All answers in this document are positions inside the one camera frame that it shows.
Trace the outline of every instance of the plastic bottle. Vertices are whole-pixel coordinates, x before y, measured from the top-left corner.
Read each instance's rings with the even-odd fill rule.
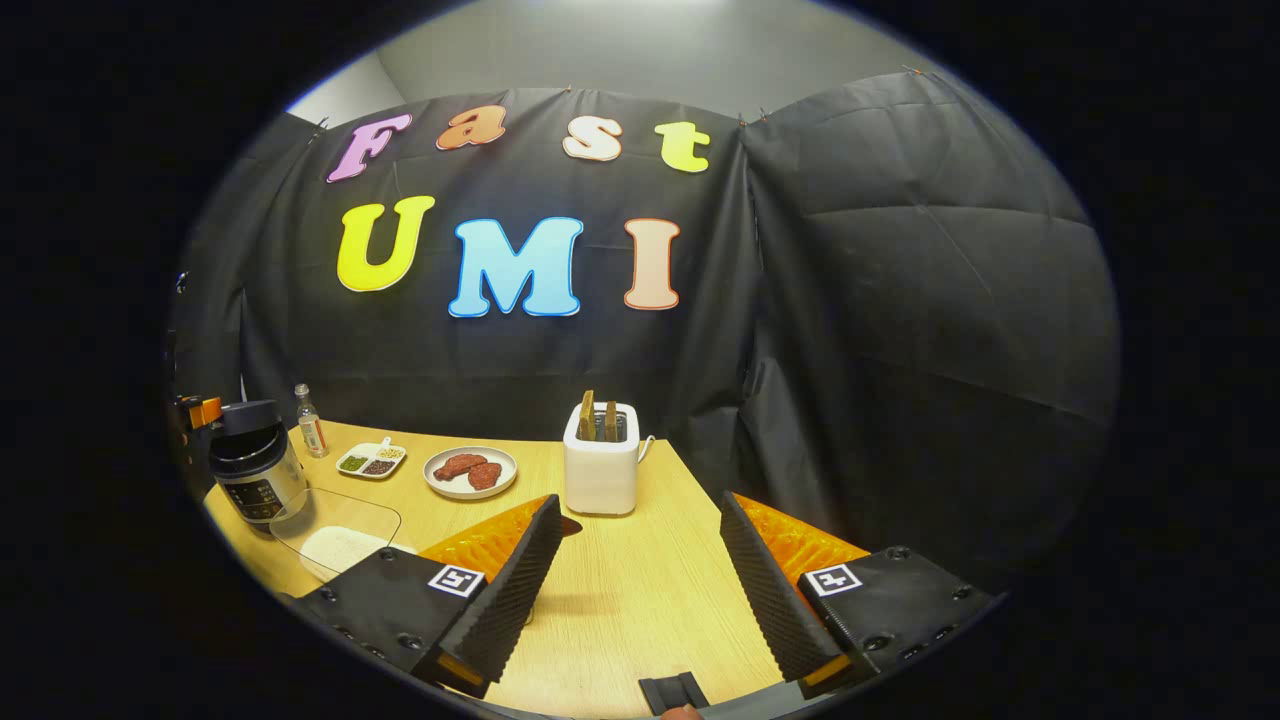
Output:
[[[298,427],[302,428],[302,439],[307,445],[311,457],[324,457],[329,455],[329,443],[324,439],[320,429],[320,414],[316,406],[311,405],[311,389],[307,383],[298,383],[293,388],[293,395],[298,396]]]

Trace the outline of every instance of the blue letter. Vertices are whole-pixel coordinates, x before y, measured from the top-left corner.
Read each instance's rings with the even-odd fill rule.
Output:
[[[449,302],[449,315],[479,318],[489,311],[481,296],[481,283],[489,281],[489,292],[498,309],[511,313],[516,299],[532,278],[534,288],[522,307],[530,315],[572,315],[581,305],[573,297],[573,240],[582,232],[582,222],[573,218],[545,218],[530,233],[520,254],[511,250],[507,234],[498,220],[468,220],[456,231],[462,240],[462,269],[458,274],[458,296]]]

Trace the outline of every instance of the meat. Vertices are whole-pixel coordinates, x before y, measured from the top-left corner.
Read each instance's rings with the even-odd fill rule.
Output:
[[[457,478],[458,475],[466,473],[471,468],[475,468],[476,465],[484,462],[488,462],[484,455],[471,455],[468,452],[454,455],[453,457],[445,460],[444,465],[442,465],[440,469],[434,473],[435,479],[452,480],[453,478]]]
[[[467,482],[476,489],[489,489],[498,484],[498,475],[500,474],[502,465],[498,465],[497,462],[485,462],[484,465],[471,468],[467,473]]]

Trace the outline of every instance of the table surface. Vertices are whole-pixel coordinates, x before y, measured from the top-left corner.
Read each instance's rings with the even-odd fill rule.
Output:
[[[503,510],[547,493],[582,524],[564,538],[534,603],[532,621],[486,702],[549,715],[652,716],[637,680],[690,671],[712,703],[782,682],[719,537],[719,510],[666,441],[639,466],[636,509],[626,516],[580,515],[563,502],[561,442],[452,438],[324,421],[326,457],[305,451],[289,432],[311,487],[385,505],[402,516],[392,542],[429,547]],[[384,480],[340,474],[334,466],[360,442],[408,451]],[[422,465],[436,452],[483,445],[511,454],[511,488],[479,501],[436,495]],[[244,566],[273,591],[302,596],[320,582],[269,533],[241,520],[220,486],[205,507]]]

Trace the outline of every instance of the white toaster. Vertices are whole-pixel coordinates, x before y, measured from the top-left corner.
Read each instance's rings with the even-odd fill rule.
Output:
[[[594,404],[604,411],[607,404]],[[636,465],[640,452],[640,420],[635,407],[616,406],[626,418],[622,442],[577,439],[577,420],[582,411],[579,402],[564,425],[564,505],[573,512],[594,515],[626,515],[636,506]]]

